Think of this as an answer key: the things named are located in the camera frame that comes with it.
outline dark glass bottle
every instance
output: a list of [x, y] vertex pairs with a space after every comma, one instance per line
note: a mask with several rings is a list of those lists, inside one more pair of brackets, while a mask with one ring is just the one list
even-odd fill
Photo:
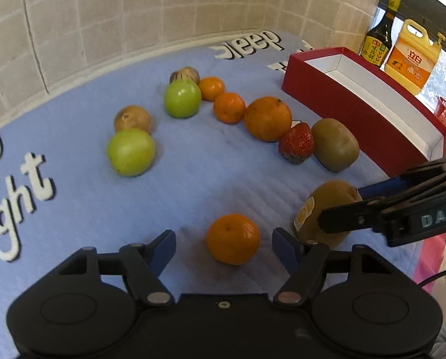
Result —
[[388, 9], [377, 26], [366, 34], [361, 56], [381, 67], [392, 47], [391, 30], [401, 0], [389, 0]]

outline bottle label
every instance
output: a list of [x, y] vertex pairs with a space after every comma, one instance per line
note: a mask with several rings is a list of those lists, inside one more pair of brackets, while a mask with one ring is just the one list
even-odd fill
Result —
[[366, 40], [364, 41], [361, 56], [368, 62], [381, 67], [388, 51], [388, 48], [383, 44], [383, 42], [373, 38], [372, 36], [367, 36]]
[[315, 198], [309, 197], [301, 207], [300, 211], [298, 212], [298, 215], [294, 219], [294, 227], [296, 228], [296, 231], [299, 231], [300, 228], [303, 226], [306, 219], [310, 216], [312, 213], [312, 210], [315, 208]]
[[435, 63], [404, 40], [398, 39], [387, 65], [422, 88], [430, 77]]
[[399, 9], [400, 3], [401, 3], [401, 0], [389, 0], [388, 8], [390, 10], [393, 10], [394, 12], [397, 12]]

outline yellow plastic jug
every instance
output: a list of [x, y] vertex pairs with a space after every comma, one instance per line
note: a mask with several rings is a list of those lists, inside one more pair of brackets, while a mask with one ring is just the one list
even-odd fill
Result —
[[[411, 33], [409, 26], [416, 28], [423, 36], [420, 38]], [[413, 95], [421, 93], [439, 59], [444, 40], [444, 35], [438, 32], [438, 41], [431, 45], [424, 27], [411, 19], [405, 20], [384, 71]]]

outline red strawberry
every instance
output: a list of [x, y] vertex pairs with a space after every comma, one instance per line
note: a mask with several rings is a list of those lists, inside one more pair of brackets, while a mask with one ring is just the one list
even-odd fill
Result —
[[315, 141], [311, 128], [306, 123], [299, 123], [286, 132], [279, 140], [278, 151], [289, 163], [303, 163], [315, 151]]

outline tiled wall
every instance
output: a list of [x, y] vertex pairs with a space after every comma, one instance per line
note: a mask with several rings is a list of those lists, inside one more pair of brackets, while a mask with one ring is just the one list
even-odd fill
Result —
[[355, 50], [377, 0], [0, 0], [0, 118], [63, 80], [188, 38], [279, 28]]

